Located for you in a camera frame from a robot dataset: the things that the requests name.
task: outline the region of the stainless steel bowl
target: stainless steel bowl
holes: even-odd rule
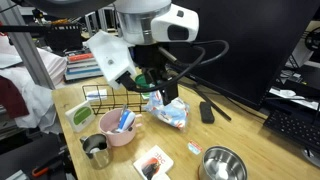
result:
[[[247,180],[247,169],[232,150],[214,146],[209,148],[199,168],[200,180]]]

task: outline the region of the crumpled plastic wrap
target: crumpled plastic wrap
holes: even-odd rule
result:
[[[188,122],[190,106],[179,97],[164,106],[160,92],[155,91],[150,93],[149,102],[144,106],[144,110],[159,120],[184,130]]]

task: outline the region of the metal frame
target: metal frame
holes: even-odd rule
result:
[[[11,0],[1,0],[0,10],[9,8],[13,5],[15,4],[12,3]],[[0,21],[3,23],[3,25],[25,25],[17,6],[0,13]],[[24,65],[29,71],[34,83],[49,89],[54,89],[55,87],[46,67],[43,64],[30,33],[9,33],[9,36]]]

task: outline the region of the pink cup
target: pink cup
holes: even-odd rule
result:
[[[121,133],[111,133],[119,124],[122,109],[114,109],[104,114],[99,122],[100,132],[107,136],[111,146],[123,146],[128,144],[136,134],[135,120],[131,127]]]

